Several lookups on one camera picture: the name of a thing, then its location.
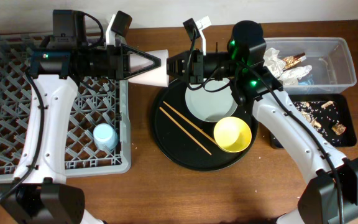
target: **wooden tabletop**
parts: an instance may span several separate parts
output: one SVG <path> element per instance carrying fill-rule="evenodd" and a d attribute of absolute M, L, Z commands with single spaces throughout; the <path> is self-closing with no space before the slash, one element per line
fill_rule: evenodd
<path fill-rule="evenodd" d="M 263 24 L 265 37 L 343 37 L 351 50 L 357 85 L 347 98 L 358 139 L 358 21 Z M 226 50 L 232 26 L 204 31 L 207 50 Z M 184 28 L 131 29 L 127 42 L 140 50 L 190 48 Z M 132 167 L 125 174 L 72 178 L 68 185 L 85 193 L 86 209 L 108 223 L 247 223 L 275 218 L 296 208 L 304 191 L 300 171 L 285 150 L 269 145 L 260 125 L 252 149 L 236 164 L 216 172 L 197 172 L 167 159 L 150 132 L 150 107 L 160 88 L 129 85 Z M 355 147 L 340 149 L 350 159 Z M 0 223 L 14 223 L 0 208 Z"/>

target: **white crumpled paper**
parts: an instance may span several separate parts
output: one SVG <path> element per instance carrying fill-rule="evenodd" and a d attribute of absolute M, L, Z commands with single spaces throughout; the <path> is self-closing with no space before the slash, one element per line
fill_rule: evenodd
<path fill-rule="evenodd" d="M 266 66 L 272 75 L 281 80 L 283 85 L 298 85 L 298 80 L 309 74 L 311 71 L 311 65 L 304 67 L 296 67 L 283 72 L 286 63 L 278 58 L 279 50 L 270 48 L 264 55 L 264 66 Z"/>
<path fill-rule="evenodd" d="M 268 49 L 264 55 L 264 66 L 266 66 L 275 78 L 278 78 L 282 73 L 286 63 L 278 58 L 279 50 L 274 48 Z"/>

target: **yellow bowl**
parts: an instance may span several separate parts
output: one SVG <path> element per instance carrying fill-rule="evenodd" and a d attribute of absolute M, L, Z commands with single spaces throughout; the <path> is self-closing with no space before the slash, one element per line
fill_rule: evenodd
<path fill-rule="evenodd" d="M 251 143 L 252 133 L 247 123 L 240 118 L 227 117 L 216 123 L 214 138 L 225 152 L 241 152 Z"/>

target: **black tray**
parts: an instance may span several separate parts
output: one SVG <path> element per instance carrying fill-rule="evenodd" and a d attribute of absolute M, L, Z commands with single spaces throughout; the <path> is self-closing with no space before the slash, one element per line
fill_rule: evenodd
<path fill-rule="evenodd" d="M 237 107 L 232 116 L 244 120 L 249 125 L 252 131 L 252 140 L 247 149 L 244 151 L 237 153 L 224 152 L 185 120 L 180 118 L 179 115 L 173 112 L 169 107 L 163 104 L 163 101 L 167 102 L 213 138 L 213 129 L 216 123 L 199 120 L 190 113 L 185 102 L 185 91 L 186 84 L 179 80 L 174 80 L 167 88 L 161 90 L 153 103 L 151 128 L 154 140 L 161 151 L 173 162 L 183 167 L 199 171 L 223 169 L 241 159 L 248 152 L 255 141 L 258 131 L 258 122 L 256 119 L 246 114 L 242 107 Z M 175 125 L 175 123 L 173 123 L 167 115 L 160 111 L 160 107 L 168 112 L 170 116 L 172 116 L 191 135 L 193 135 L 195 139 L 208 149 L 212 156 L 200 148 L 199 145 L 197 145 L 197 143 L 195 143 L 177 125 Z"/>
<path fill-rule="evenodd" d="M 327 135 L 323 134 L 323 138 L 331 145 L 334 147 L 352 147 L 356 145 L 357 138 L 353 128 L 352 117 L 344 96 L 340 94 L 291 95 L 290 99 L 294 102 L 294 105 L 298 102 L 308 102 L 312 108 L 319 109 L 318 113 L 316 113 L 318 115 L 317 121 L 326 130 Z M 322 110 L 321 105 L 330 100 L 334 102 L 334 106 L 331 105 L 327 109 Z M 346 127 L 345 133 L 340 136 L 331 130 L 337 121 Z M 270 133 L 270 145 L 275 149 L 283 148 L 272 133 Z"/>

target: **wall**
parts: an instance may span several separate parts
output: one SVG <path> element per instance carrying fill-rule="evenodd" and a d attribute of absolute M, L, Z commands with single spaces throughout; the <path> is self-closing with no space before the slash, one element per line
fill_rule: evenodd
<path fill-rule="evenodd" d="M 214 25 L 358 19 L 358 0 L 0 0 L 0 33 L 50 31 L 53 9 L 86 11 L 104 24 L 122 10 L 131 28 L 178 27 L 204 16 Z"/>

